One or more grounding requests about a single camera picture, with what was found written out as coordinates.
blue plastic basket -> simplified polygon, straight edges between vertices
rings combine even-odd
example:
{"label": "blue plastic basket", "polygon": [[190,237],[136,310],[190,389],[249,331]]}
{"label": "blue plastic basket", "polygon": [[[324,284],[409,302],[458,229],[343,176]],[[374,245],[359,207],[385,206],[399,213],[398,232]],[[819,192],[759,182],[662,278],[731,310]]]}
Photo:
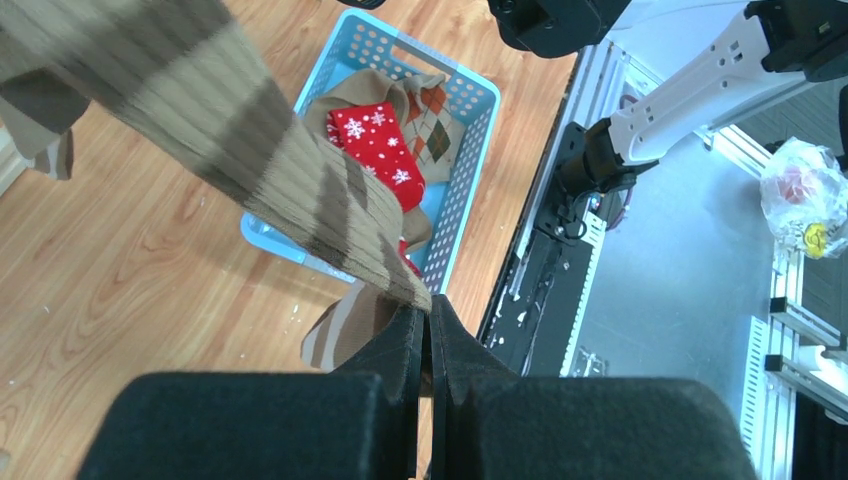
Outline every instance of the blue plastic basket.
{"label": "blue plastic basket", "polygon": [[[433,224],[433,237],[426,246],[410,255],[430,291],[444,293],[495,126],[500,106],[498,88],[396,28],[351,9],[339,18],[294,110],[298,115],[305,114],[316,97],[363,68],[379,70],[393,79],[421,73],[395,58],[391,53],[393,49],[405,51],[448,76],[445,89],[451,113],[467,127],[451,181],[428,186],[421,203]],[[248,242],[263,250],[348,282],[353,281],[350,275],[310,256],[289,238],[251,214],[242,218],[241,231]]]}

wood grain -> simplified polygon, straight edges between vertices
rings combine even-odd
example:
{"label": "wood grain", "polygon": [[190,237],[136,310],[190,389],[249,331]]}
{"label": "wood grain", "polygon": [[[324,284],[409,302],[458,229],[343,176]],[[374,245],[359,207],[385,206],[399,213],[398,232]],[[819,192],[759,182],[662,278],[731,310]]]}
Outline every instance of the wood grain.
{"label": "wood grain", "polygon": [[[229,5],[294,100],[343,8]],[[476,332],[573,59],[508,49],[485,1],[392,0],[374,13],[503,96],[448,289]],[[26,172],[0,198],[0,451],[11,455],[0,478],[73,477],[114,397],[143,373],[307,370],[300,341],[346,290],[249,246],[234,204],[99,108],[75,140],[71,182]]]}

clear plastic bag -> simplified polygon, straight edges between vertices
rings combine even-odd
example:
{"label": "clear plastic bag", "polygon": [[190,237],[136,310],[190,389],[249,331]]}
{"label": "clear plastic bag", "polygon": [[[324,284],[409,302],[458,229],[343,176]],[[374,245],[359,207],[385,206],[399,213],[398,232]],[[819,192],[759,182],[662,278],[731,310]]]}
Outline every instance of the clear plastic bag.
{"label": "clear plastic bag", "polygon": [[848,179],[828,148],[788,140],[763,172],[760,192],[780,247],[812,258],[848,248]]}

white baseboard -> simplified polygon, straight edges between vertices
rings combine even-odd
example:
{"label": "white baseboard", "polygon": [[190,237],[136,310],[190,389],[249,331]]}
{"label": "white baseboard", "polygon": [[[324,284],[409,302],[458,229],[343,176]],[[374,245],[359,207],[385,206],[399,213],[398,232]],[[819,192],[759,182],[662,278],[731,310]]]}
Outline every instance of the white baseboard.
{"label": "white baseboard", "polygon": [[26,163],[12,143],[12,137],[5,128],[0,127],[0,196],[25,169]]}

basket handle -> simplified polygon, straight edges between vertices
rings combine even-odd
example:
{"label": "basket handle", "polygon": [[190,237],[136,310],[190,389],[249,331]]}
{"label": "basket handle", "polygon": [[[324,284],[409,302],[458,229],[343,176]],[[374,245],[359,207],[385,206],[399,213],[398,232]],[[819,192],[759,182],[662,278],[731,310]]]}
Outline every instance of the basket handle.
{"label": "basket handle", "polygon": [[450,58],[442,55],[441,53],[433,50],[432,48],[424,45],[418,40],[410,37],[409,35],[398,32],[397,39],[395,40],[395,45],[406,50],[408,53],[415,55],[416,57],[424,60],[427,63],[430,63],[436,67],[439,67],[445,73],[456,73],[457,67],[459,64]]}

